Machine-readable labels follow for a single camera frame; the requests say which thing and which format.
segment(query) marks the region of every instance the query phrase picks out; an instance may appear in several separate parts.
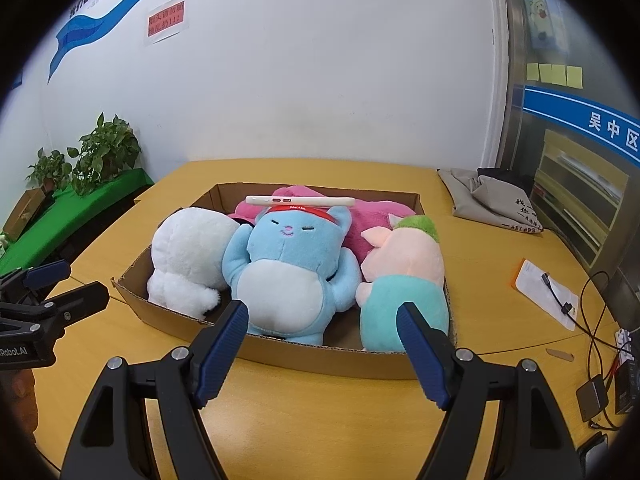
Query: potted plant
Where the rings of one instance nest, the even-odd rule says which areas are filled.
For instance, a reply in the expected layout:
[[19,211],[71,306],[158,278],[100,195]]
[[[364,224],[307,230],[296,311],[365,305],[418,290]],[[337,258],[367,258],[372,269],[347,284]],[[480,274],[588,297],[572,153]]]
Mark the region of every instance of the potted plant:
[[38,161],[33,168],[28,180],[35,180],[38,186],[44,188],[45,193],[56,189],[65,189],[69,183],[72,171],[71,164],[65,162],[65,156],[58,150],[52,150],[48,156],[44,155],[44,149],[38,150]]
[[133,169],[140,154],[140,145],[129,123],[118,116],[104,122],[104,112],[94,130],[80,137],[80,142],[80,150],[66,149],[71,158],[78,159],[71,174],[71,186],[78,195],[91,193],[125,168]]

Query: blue gripper pad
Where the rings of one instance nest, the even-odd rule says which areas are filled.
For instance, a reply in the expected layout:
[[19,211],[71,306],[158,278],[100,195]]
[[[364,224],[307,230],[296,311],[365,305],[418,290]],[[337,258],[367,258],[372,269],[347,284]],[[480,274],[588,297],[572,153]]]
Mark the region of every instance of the blue gripper pad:
[[69,276],[71,276],[71,266],[65,260],[60,260],[29,270],[22,284],[31,290],[38,290],[66,280]]
[[[193,394],[193,400],[198,409],[203,408],[209,399],[218,396],[249,325],[249,311],[240,302],[236,304],[226,322],[222,320],[223,317],[226,316],[223,314],[218,323],[222,322],[224,326],[220,329],[213,345],[200,364],[198,387]],[[215,329],[218,323],[216,326],[204,330]]]
[[[435,402],[441,410],[444,410],[450,400],[446,389],[444,368],[429,345],[425,333],[414,319],[414,316],[418,315],[422,318],[422,315],[414,305],[411,306],[413,313],[409,311],[406,303],[398,308],[396,329],[409,361],[414,367],[415,375],[420,381],[424,395],[427,399]],[[428,330],[432,330],[424,318],[422,320]]]

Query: white chinese characters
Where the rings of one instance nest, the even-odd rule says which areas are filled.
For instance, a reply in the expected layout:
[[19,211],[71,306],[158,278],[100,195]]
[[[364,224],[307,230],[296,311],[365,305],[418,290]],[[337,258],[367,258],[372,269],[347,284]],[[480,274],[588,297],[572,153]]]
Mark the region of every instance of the white chinese characters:
[[631,128],[626,130],[626,146],[635,152],[638,151],[638,136],[640,136],[640,134]]
[[589,127],[595,128],[597,132],[600,131],[600,114],[591,112],[591,120],[589,121]]
[[613,119],[612,121],[609,121],[609,124],[607,125],[607,131],[611,132],[611,138],[613,139],[614,135],[619,135],[620,134],[620,125],[616,124],[616,120]]

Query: red sign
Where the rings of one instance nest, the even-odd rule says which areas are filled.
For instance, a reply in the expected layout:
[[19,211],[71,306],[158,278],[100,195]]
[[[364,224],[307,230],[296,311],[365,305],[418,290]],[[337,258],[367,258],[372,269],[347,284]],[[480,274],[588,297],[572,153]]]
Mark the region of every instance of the red sign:
[[184,1],[156,12],[149,17],[149,34],[151,37],[158,32],[162,32],[172,25],[177,25],[184,21]]

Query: white phone case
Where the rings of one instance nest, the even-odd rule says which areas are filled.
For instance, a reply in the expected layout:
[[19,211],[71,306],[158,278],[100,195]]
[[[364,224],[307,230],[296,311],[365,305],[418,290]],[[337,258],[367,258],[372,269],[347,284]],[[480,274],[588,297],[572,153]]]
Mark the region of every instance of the white phone case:
[[356,203],[356,199],[350,197],[337,196],[260,196],[249,195],[244,199],[251,205],[271,206],[271,205],[308,205],[314,207],[351,207]]

